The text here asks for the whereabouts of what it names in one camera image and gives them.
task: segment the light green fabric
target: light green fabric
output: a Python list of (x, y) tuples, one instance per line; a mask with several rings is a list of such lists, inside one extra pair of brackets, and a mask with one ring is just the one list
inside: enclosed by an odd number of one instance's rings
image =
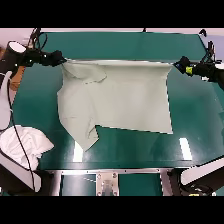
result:
[(72, 61), (62, 65), (59, 119), (87, 150), (95, 125), (172, 134), (166, 80), (172, 65), (148, 61)]

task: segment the green tabletop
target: green tabletop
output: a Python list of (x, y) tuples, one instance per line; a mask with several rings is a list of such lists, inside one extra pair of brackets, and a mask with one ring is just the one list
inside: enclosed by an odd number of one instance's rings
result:
[[(198, 35), (134, 32), (49, 33), (44, 49), (61, 50), (72, 59), (200, 60), (205, 54)], [(43, 131), (54, 148), (43, 154), (39, 169), (102, 169), (180, 167), (202, 164), (224, 154), (224, 94), (199, 77), (168, 75), (173, 134), (110, 129), (97, 126), (99, 140), (73, 162), (74, 140), (60, 124), (57, 91), (60, 66), (27, 68), (13, 105), (16, 124)], [(192, 161), (185, 161), (179, 138), (187, 138)]]

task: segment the white wall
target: white wall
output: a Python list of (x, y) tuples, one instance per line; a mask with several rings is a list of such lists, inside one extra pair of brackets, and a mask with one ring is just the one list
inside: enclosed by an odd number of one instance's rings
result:
[[(148, 32), (168, 33), (198, 33), (202, 28), (147, 28)], [(210, 35), (224, 36), (224, 28), (205, 28)], [(0, 46), (6, 47), (8, 41), (26, 43), (33, 28), (0, 28)], [(142, 28), (42, 28), (49, 32), (71, 32), (71, 31), (142, 31)]]

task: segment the wire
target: wire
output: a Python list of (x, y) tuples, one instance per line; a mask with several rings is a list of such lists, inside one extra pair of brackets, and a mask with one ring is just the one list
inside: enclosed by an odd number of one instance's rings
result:
[(26, 156), (26, 159), (27, 159), (27, 162), (28, 162), (28, 166), (29, 166), (29, 171), (30, 171), (30, 173), (31, 173), (31, 177), (32, 177), (33, 190), (34, 190), (34, 192), (35, 192), (35, 184), (34, 184), (33, 171), (32, 171), (32, 169), (31, 169), (31, 165), (30, 165), (29, 158), (28, 158), (28, 156), (27, 156), (27, 154), (26, 154), (26, 151), (25, 151), (25, 149), (24, 149), (24, 147), (23, 147), (23, 144), (22, 144), (22, 142), (21, 142), (21, 139), (20, 139), (20, 137), (19, 137), (19, 134), (18, 134), (18, 131), (17, 131), (17, 128), (16, 128), (16, 125), (15, 125), (15, 120), (14, 120), (13, 110), (12, 110), (12, 104), (11, 104), (10, 97), (9, 97), (9, 82), (8, 82), (8, 91), (7, 91), (7, 92), (8, 92), (9, 106), (10, 106), (10, 110), (11, 110), (11, 120), (12, 120), (12, 124), (13, 124), (13, 127), (14, 127), (14, 129), (15, 129), (16, 136), (17, 136), (17, 138), (18, 138), (18, 140), (19, 140), (19, 143), (20, 143), (20, 145), (21, 145), (21, 147), (22, 147), (22, 149), (23, 149), (23, 152), (24, 152), (24, 154), (25, 154), (25, 156)]

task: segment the metal bracket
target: metal bracket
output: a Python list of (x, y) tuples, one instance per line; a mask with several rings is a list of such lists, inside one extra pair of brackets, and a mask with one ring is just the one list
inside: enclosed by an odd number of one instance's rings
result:
[(118, 173), (99, 173), (96, 175), (97, 196), (119, 196)]

